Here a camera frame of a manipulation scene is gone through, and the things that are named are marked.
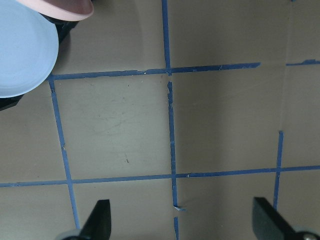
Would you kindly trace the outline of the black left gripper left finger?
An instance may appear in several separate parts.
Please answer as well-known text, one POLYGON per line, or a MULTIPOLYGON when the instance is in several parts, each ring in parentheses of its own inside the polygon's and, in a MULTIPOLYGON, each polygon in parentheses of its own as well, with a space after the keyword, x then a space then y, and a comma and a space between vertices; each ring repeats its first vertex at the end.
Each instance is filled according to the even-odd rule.
POLYGON ((109 199, 98 200, 81 230, 59 234, 57 240, 109 240, 112 232, 109 199))

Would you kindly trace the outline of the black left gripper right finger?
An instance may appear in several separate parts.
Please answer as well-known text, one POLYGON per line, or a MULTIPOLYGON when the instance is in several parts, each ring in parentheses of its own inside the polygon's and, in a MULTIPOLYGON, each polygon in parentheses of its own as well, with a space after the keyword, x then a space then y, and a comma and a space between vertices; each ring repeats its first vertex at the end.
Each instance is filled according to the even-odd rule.
POLYGON ((264 197, 252 201, 252 230, 258 240, 318 240, 320 235, 295 230, 264 197))

